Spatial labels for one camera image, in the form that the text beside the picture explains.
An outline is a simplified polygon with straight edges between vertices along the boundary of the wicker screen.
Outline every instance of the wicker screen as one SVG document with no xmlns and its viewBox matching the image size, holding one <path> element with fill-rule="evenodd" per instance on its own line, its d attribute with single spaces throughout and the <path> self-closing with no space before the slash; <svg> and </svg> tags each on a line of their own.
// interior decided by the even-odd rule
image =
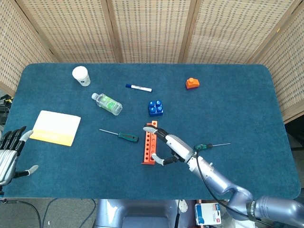
<svg viewBox="0 0 304 228">
<path fill-rule="evenodd" d="M 303 19 L 304 9 L 257 61 L 271 72 L 282 112 L 304 101 Z"/>
<path fill-rule="evenodd" d="M 177 63 L 190 0 L 113 0 L 127 63 Z"/>
<path fill-rule="evenodd" d="M 292 0 L 202 0 L 187 63 L 246 63 Z"/>
<path fill-rule="evenodd" d="M 14 96 L 26 65 L 53 60 L 9 0 L 0 0 L 0 31 L 0 88 Z"/>
<path fill-rule="evenodd" d="M 63 62 L 115 62 L 101 0 L 18 0 Z"/>
</svg>

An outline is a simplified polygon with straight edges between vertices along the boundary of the orange toy piece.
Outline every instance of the orange toy piece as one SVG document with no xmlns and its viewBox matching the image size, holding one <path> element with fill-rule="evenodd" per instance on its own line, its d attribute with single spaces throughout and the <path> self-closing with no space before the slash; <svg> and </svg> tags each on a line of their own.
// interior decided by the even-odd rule
<svg viewBox="0 0 304 228">
<path fill-rule="evenodd" d="M 199 87 L 199 85 L 200 85 L 200 82 L 193 77 L 187 79 L 187 81 L 186 81 L 186 88 L 187 89 L 194 89 L 194 88 Z"/>
<path fill-rule="evenodd" d="M 157 127 L 157 121 L 152 121 L 152 123 L 147 123 L 147 125 L 153 125 Z M 156 153 L 156 138 L 155 134 L 151 132 L 146 132 L 146 141 L 144 146 L 144 156 L 143 163 L 145 165 L 154 165 L 155 160 L 151 157 L 153 153 Z"/>
</svg>

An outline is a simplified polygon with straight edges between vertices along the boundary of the lego brick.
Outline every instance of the lego brick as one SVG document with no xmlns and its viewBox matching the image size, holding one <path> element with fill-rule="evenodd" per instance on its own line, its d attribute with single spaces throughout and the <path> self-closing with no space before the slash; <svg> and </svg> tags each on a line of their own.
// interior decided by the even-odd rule
<svg viewBox="0 0 304 228">
<path fill-rule="evenodd" d="M 198 88 L 200 85 L 200 82 L 193 78 L 193 77 L 190 77 L 189 79 L 187 79 L 186 81 L 186 88 L 187 89 L 194 89 L 194 88 Z"/>
<path fill-rule="evenodd" d="M 149 115 L 159 116 L 163 114 L 162 101 L 150 101 L 148 104 Z"/>
<path fill-rule="evenodd" d="M 147 125 L 153 125 L 157 127 L 157 121 L 152 121 L 152 123 L 147 123 Z M 156 138 L 155 134 L 146 132 L 146 140 L 144 146 L 144 156 L 142 164 L 154 165 L 155 160 L 151 157 L 152 153 L 156 153 Z"/>
</svg>

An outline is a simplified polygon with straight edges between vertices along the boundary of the yellow notepad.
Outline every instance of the yellow notepad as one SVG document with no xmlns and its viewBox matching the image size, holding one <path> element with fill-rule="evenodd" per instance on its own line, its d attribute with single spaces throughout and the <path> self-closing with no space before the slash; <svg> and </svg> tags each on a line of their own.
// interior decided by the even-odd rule
<svg viewBox="0 0 304 228">
<path fill-rule="evenodd" d="M 31 139 L 71 146 L 80 117 L 42 110 L 36 120 Z"/>
</svg>

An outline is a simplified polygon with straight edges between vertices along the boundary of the paper cup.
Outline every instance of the paper cup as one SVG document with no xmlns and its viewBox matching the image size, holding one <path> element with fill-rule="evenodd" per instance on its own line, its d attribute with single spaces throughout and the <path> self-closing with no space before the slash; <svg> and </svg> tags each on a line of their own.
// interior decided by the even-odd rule
<svg viewBox="0 0 304 228">
<path fill-rule="evenodd" d="M 74 68 L 72 75 L 82 86 L 88 86 L 91 83 L 87 69 L 84 66 Z"/>
</svg>

